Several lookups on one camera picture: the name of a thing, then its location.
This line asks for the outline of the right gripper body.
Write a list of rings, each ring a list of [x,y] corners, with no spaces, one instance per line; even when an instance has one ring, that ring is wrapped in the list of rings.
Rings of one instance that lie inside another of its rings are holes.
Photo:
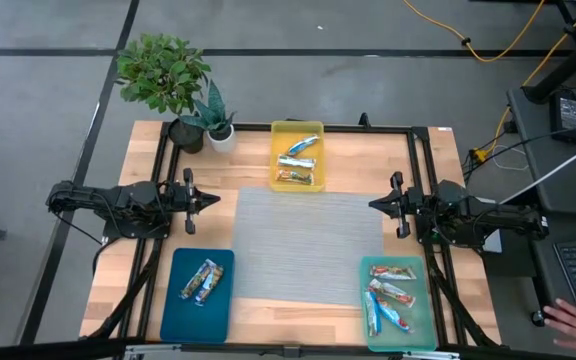
[[[407,215],[418,215],[423,205],[423,191],[418,187],[409,187],[403,190],[403,174],[396,171],[391,177],[391,185],[395,199],[393,203],[396,207],[395,217],[398,220],[396,230],[398,238],[406,238],[410,235],[410,223],[406,219]]]

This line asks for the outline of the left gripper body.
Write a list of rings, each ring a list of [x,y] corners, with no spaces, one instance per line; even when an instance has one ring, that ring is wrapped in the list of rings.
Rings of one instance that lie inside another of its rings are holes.
[[[187,234],[196,233],[194,217],[197,214],[197,197],[195,196],[194,175],[190,168],[183,169],[183,183],[173,182],[169,186],[169,197],[173,212],[184,212]]]

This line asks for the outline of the red Chewy granola bar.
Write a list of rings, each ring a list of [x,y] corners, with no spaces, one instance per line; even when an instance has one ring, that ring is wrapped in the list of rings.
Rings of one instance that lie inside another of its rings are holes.
[[[404,290],[392,285],[390,283],[380,282],[378,279],[372,279],[368,287],[378,292],[384,296],[395,299],[397,302],[407,306],[412,307],[416,301],[416,298]]]
[[[397,267],[388,265],[373,265],[370,267],[369,274],[374,278],[384,280],[416,280],[411,267]]]

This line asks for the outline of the blue brown granola bar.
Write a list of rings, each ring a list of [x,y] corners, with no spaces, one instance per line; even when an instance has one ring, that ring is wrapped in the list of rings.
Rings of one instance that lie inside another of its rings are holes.
[[[195,296],[195,304],[203,306],[207,297],[211,294],[212,290],[217,286],[224,273],[224,268],[220,265],[214,266],[206,279],[204,280],[199,292]]]
[[[210,259],[206,259],[202,265],[197,269],[195,274],[186,283],[184,288],[180,291],[179,297],[182,299],[189,298],[194,291],[203,284],[210,273],[216,268],[217,264]]]

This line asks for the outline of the green yellow granola bar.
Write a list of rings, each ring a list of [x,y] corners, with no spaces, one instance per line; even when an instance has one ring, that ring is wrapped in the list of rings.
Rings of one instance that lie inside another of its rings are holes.
[[[278,169],[276,172],[276,180],[312,186],[314,184],[314,174],[312,172],[302,173],[296,170]]]

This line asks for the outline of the silver blue granola bar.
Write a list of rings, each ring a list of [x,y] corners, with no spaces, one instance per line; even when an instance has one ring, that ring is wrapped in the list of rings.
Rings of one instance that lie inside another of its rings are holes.
[[[297,167],[313,170],[317,160],[314,158],[297,158],[285,154],[280,154],[277,158],[277,165],[281,167]]]
[[[320,139],[320,137],[316,134],[305,137],[305,138],[297,141],[291,147],[289,147],[286,154],[288,156],[294,157],[297,154],[299,154],[300,152],[302,152],[303,150],[305,150],[306,148],[308,148],[309,146],[316,143],[319,139]]]

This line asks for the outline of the grey woven placemat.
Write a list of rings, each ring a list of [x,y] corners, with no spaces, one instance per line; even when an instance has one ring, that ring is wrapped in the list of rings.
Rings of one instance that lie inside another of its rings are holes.
[[[383,217],[348,193],[239,192],[234,295],[357,306],[359,265],[383,254]]]

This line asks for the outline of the yellow plastic bin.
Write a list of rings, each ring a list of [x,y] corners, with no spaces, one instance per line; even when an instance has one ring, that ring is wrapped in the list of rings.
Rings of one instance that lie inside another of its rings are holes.
[[[297,141],[316,134],[320,139],[294,157],[314,158],[317,160],[313,170],[297,167],[281,167],[277,165],[280,154],[286,154],[289,147]],[[271,124],[271,145],[269,162],[269,185],[278,192],[322,192],[325,188],[325,141],[324,125],[318,121],[275,121]],[[296,170],[302,173],[314,174],[312,186],[276,180],[278,169]]]

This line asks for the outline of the dark blue plastic bin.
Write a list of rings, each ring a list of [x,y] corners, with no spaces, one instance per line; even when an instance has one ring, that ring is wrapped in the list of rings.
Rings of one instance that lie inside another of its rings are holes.
[[[224,268],[203,306],[195,304],[200,285],[187,299],[180,291],[206,260]],[[228,334],[233,293],[234,252],[224,249],[179,248],[174,251],[160,338],[167,342],[223,343]]]

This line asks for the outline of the dark grey side table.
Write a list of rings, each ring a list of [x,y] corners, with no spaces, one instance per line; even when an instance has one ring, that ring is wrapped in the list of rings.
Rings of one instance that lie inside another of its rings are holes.
[[[533,181],[509,202],[535,202],[550,234],[533,245],[542,306],[560,298],[576,306],[557,259],[556,243],[576,241],[576,145],[551,138],[549,104],[529,101],[521,89],[507,92]]]

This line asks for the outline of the turquoise plastic bin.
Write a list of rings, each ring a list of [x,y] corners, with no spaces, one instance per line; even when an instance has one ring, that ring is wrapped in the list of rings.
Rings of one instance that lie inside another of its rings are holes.
[[[388,265],[397,267],[411,267],[416,280],[384,280],[374,278],[369,274],[373,265]],[[372,279],[390,283],[414,296],[416,301],[410,308],[397,302],[395,299],[375,292],[368,287]],[[401,317],[409,324],[408,333],[401,331],[390,323],[380,312],[381,333],[378,336],[368,335],[366,307],[364,292],[371,290],[376,298],[385,299]],[[418,256],[365,256],[359,265],[359,297],[362,314],[362,327],[368,348],[373,352],[395,351],[433,351],[437,347],[436,333],[433,322],[432,307],[426,286],[423,260]]]

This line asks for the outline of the leafy plant in black pot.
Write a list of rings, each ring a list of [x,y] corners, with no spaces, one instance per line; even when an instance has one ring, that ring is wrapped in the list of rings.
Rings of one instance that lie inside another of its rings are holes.
[[[209,82],[211,67],[203,60],[203,51],[176,36],[143,33],[118,52],[116,65],[120,97],[174,115],[170,140],[189,154],[201,151],[204,130],[185,123],[183,117],[198,113],[195,100]]]

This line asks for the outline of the silver aluminium profile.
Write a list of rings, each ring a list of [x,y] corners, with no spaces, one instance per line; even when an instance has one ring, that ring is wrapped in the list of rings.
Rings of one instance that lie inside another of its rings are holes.
[[[125,348],[125,355],[146,355],[154,353],[236,353],[236,354],[256,354],[258,356],[276,355],[281,356],[283,345],[255,345],[255,344],[147,344],[129,345]],[[457,352],[446,351],[395,351],[395,352],[373,352],[367,347],[361,346],[313,346],[300,345],[302,347],[302,357],[306,356],[383,356],[394,357],[400,360],[462,360]]]

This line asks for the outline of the black power adapter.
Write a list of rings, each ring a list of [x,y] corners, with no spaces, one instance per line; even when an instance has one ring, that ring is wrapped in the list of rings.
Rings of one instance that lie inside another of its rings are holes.
[[[549,99],[551,138],[576,144],[576,93],[573,90],[554,92]]]

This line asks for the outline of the black aluminium table frame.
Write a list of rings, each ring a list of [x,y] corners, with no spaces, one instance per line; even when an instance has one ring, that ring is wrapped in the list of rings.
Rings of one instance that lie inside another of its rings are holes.
[[[138,121],[132,127],[120,180],[128,184],[147,179],[155,162],[168,166],[175,155],[161,147],[166,135],[163,121]],[[165,295],[175,249],[228,248],[232,244],[236,203],[244,187],[267,185],[271,128],[242,123],[235,128],[237,145],[226,155],[204,149],[181,155],[181,167],[190,168],[198,187],[216,194],[220,201],[197,217],[197,231],[188,235],[177,218],[161,250],[155,287],[141,292],[127,320],[129,335],[143,333],[148,341],[159,338]],[[428,185],[432,179],[462,181],[454,134],[449,128],[326,125],[326,186],[341,193],[381,197],[389,191],[389,176],[400,171],[413,183]],[[140,270],[151,253],[150,245],[119,240],[98,258],[80,331],[97,330],[125,295],[130,274]],[[439,267],[453,272],[461,302],[474,321],[493,341],[500,340],[497,318],[484,263],[467,249],[452,248],[439,256]],[[361,316],[352,305],[237,297],[224,344],[313,345],[367,347],[360,329]]]

